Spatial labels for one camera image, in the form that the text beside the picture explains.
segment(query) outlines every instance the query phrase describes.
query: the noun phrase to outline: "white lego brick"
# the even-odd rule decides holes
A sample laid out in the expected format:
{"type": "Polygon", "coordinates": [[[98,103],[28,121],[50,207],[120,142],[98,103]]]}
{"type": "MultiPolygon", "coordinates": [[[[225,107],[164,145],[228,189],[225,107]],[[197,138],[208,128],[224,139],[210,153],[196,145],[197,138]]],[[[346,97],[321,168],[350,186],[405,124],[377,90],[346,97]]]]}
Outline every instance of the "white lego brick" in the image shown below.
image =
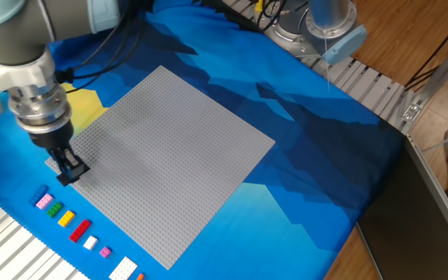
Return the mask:
{"type": "Polygon", "coordinates": [[[131,261],[128,257],[118,264],[114,271],[110,274],[111,280],[128,280],[132,273],[138,268],[138,265],[131,261]]]}
{"type": "Polygon", "coordinates": [[[84,243],[84,248],[86,248],[87,250],[92,250],[94,248],[94,245],[96,245],[96,242],[98,242],[98,239],[94,236],[90,236],[84,243]]]}

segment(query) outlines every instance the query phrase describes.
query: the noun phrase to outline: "lego baseplate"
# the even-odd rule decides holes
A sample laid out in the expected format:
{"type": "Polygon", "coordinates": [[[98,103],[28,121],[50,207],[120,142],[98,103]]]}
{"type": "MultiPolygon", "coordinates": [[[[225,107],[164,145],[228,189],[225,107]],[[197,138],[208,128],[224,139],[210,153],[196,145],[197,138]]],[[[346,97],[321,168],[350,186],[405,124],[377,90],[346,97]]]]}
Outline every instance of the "lego baseplate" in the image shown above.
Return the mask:
{"type": "Polygon", "coordinates": [[[158,67],[72,140],[73,187],[169,269],[274,143],[158,67]]]}

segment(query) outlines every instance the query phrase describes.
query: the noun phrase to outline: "blue fabric mat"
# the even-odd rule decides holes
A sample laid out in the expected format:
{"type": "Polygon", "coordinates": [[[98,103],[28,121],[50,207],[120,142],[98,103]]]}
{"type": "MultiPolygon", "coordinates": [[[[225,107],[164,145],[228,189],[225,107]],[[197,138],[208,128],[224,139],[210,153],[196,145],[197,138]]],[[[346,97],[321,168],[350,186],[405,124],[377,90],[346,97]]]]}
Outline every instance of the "blue fabric mat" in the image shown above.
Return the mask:
{"type": "MultiPolygon", "coordinates": [[[[73,188],[62,187],[44,164],[47,153],[8,110],[0,116],[0,206],[91,279],[106,279],[124,256],[138,265],[131,279],[139,273],[147,280],[322,279],[393,169],[403,135],[339,89],[328,89],[267,37],[240,30],[213,9],[158,0],[148,19],[129,61],[88,87],[103,106],[163,65],[273,138],[271,151],[169,271],[73,188]],[[28,202],[42,184],[65,205],[54,219],[28,202]],[[61,228],[57,221],[66,210],[76,217],[61,228]],[[83,219],[93,224],[72,243],[68,236],[83,219]],[[82,247],[89,235],[99,239],[93,252],[82,247]],[[107,259],[98,254],[104,246],[113,251],[107,259]]],[[[54,44],[57,67],[84,61],[106,35],[54,44]]],[[[116,48],[108,44],[78,74],[100,70],[116,48]]]]}

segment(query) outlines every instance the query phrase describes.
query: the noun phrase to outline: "black cable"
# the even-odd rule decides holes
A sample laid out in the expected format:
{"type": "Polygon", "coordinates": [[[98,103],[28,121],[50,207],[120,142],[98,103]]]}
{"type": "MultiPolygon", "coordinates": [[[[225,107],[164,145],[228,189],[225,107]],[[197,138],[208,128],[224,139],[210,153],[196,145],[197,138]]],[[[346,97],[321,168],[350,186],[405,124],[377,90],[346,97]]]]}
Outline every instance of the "black cable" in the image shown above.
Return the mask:
{"type": "MultiPolygon", "coordinates": [[[[112,63],[114,63],[114,61],[118,58],[118,56],[124,51],[125,49],[125,45],[128,42],[128,38],[129,38],[129,30],[131,28],[131,17],[129,16],[127,18],[127,23],[126,23],[126,28],[125,28],[125,35],[124,35],[124,39],[121,42],[121,45],[118,47],[117,51],[115,52],[114,56],[110,59],[110,61],[108,62],[107,66],[110,66],[112,63]]],[[[93,79],[91,79],[89,82],[87,82],[86,84],[76,88],[76,89],[71,89],[69,91],[67,91],[67,93],[74,93],[78,90],[81,89],[85,89],[87,86],[91,85],[92,83],[94,83],[97,79],[99,79],[101,77],[101,74],[97,75],[96,77],[94,77],[93,79]]]]}
{"type": "MultiPolygon", "coordinates": [[[[274,17],[272,17],[271,21],[262,29],[262,32],[264,32],[265,30],[269,29],[269,27],[271,27],[275,23],[275,21],[277,19],[279,19],[279,16],[281,15],[282,10],[285,8],[285,5],[286,5],[287,1],[288,0],[283,0],[283,2],[281,2],[281,5],[279,6],[278,11],[274,14],[274,17]]],[[[261,19],[262,19],[261,16],[259,16],[259,18],[258,18],[258,22],[259,23],[260,23],[261,19]]]]}
{"type": "Polygon", "coordinates": [[[124,20],[126,20],[126,15],[128,14],[128,10],[132,4],[133,0],[129,0],[127,5],[125,6],[124,12],[122,13],[121,18],[118,21],[118,24],[114,27],[114,29],[110,32],[110,34],[108,34],[107,38],[105,38],[105,40],[101,43],[101,45],[85,60],[83,61],[80,65],[75,66],[74,67],[74,71],[79,70],[80,68],[84,67],[85,65],[87,65],[91,59],[93,59],[102,49],[103,47],[105,47],[105,45],[108,43],[108,41],[114,36],[114,34],[121,28],[122,23],[124,22],[124,20]]]}
{"type": "Polygon", "coordinates": [[[428,60],[426,60],[425,64],[423,64],[421,66],[421,68],[419,68],[419,70],[412,76],[411,79],[409,79],[409,81],[405,84],[404,87],[408,87],[412,82],[414,82],[417,78],[416,76],[419,74],[419,72],[421,72],[425,66],[436,56],[436,54],[438,54],[438,52],[440,51],[440,49],[442,49],[442,47],[445,45],[445,43],[448,41],[448,34],[447,37],[445,37],[445,39],[442,41],[442,43],[439,45],[438,48],[436,48],[436,50],[432,53],[432,55],[429,56],[428,60]]]}
{"type": "Polygon", "coordinates": [[[424,77],[430,73],[435,73],[436,69],[438,69],[439,66],[436,66],[435,68],[433,68],[432,70],[428,70],[427,72],[424,72],[422,74],[420,74],[419,76],[417,76],[415,79],[419,79],[421,77],[424,77]]]}
{"type": "Polygon", "coordinates": [[[111,65],[110,67],[105,67],[101,71],[90,73],[90,74],[87,74],[87,75],[78,75],[78,76],[74,75],[74,79],[92,78],[92,77],[94,77],[96,75],[102,75],[102,74],[107,73],[107,72],[109,72],[111,70],[114,70],[115,68],[117,68],[117,67],[121,66],[122,64],[124,64],[131,57],[131,55],[134,53],[134,51],[136,50],[136,47],[139,45],[139,42],[141,41],[142,31],[143,31],[144,26],[145,26],[145,18],[146,18],[146,11],[143,12],[143,18],[142,18],[141,26],[140,26],[139,31],[138,31],[138,36],[136,37],[136,41],[135,41],[134,45],[132,46],[131,50],[129,50],[129,52],[128,52],[128,54],[127,54],[127,56],[125,58],[123,58],[118,63],[116,63],[114,65],[111,65]]]}
{"type": "Polygon", "coordinates": [[[265,16],[266,18],[271,18],[271,15],[268,15],[265,11],[267,11],[267,9],[269,9],[269,6],[272,3],[276,3],[276,1],[269,1],[266,5],[264,5],[265,1],[262,1],[262,11],[261,13],[258,15],[258,23],[260,22],[260,20],[262,19],[262,16],[265,16]]]}
{"type": "Polygon", "coordinates": [[[428,75],[424,76],[422,79],[419,79],[417,82],[414,82],[412,85],[407,86],[405,88],[405,91],[411,90],[413,87],[415,87],[415,86],[419,85],[420,83],[424,82],[425,80],[429,79],[432,75],[433,75],[433,73],[429,73],[428,75]]]}
{"type": "Polygon", "coordinates": [[[293,12],[298,12],[301,8],[307,6],[309,4],[308,1],[305,1],[302,5],[298,6],[296,9],[293,10],[293,12]]]}

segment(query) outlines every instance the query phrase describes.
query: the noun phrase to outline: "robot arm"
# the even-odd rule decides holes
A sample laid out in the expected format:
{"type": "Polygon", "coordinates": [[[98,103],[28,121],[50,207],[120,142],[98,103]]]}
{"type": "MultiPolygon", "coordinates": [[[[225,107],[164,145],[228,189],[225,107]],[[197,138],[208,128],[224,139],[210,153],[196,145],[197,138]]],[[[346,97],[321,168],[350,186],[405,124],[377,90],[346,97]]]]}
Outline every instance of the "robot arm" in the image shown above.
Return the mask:
{"type": "Polygon", "coordinates": [[[56,161],[64,186],[89,167],[69,144],[72,111],[47,44],[110,29],[118,20],[116,0],[0,0],[0,92],[8,91],[17,124],[56,161]]]}

